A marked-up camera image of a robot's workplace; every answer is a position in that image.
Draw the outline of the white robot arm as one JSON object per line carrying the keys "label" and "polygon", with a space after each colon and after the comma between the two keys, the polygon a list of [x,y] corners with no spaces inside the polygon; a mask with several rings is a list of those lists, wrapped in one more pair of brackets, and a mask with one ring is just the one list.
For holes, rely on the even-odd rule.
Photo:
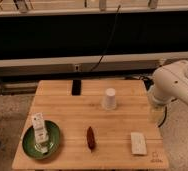
{"label": "white robot arm", "polygon": [[167,105],[176,98],[188,105],[188,60],[180,60],[157,68],[152,75],[153,84],[147,91],[149,103],[154,112],[162,111],[163,120],[158,119],[161,127],[167,118]]}

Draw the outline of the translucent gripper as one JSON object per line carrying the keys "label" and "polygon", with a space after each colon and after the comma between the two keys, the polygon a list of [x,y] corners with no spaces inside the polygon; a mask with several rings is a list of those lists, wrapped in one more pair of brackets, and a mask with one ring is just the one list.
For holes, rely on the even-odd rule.
{"label": "translucent gripper", "polygon": [[161,127],[167,118],[167,107],[161,105],[153,95],[153,87],[148,90],[148,100],[150,103],[150,121]]}

